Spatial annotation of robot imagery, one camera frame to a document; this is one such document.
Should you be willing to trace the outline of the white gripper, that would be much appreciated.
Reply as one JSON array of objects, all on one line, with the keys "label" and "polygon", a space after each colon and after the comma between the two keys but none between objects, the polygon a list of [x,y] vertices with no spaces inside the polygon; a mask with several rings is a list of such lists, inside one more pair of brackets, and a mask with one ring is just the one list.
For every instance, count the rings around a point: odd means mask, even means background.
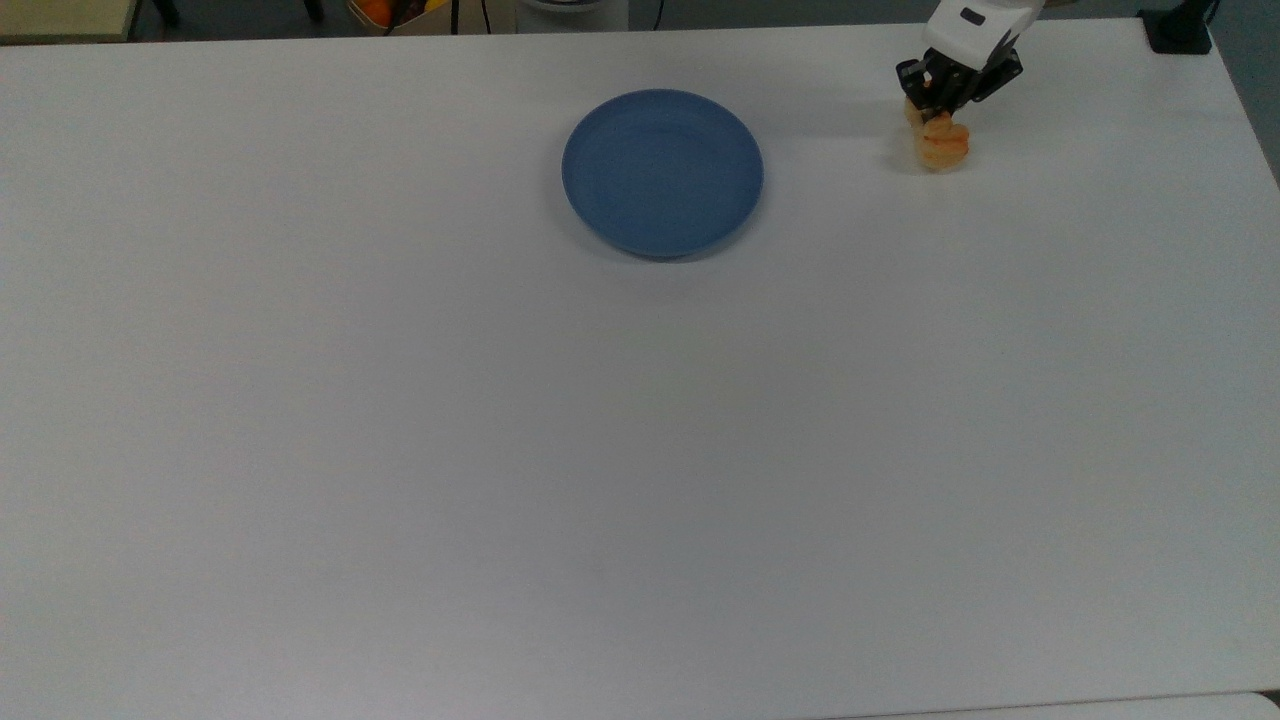
[{"label": "white gripper", "polygon": [[[922,59],[896,65],[896,77],[915,109],[954,115],[970,102],[983,102],[1018,78],[1018,38],[1043,10],[1042,1],[942,1],[925,23]],[[931,88],[943,74],[942,90]]]}]

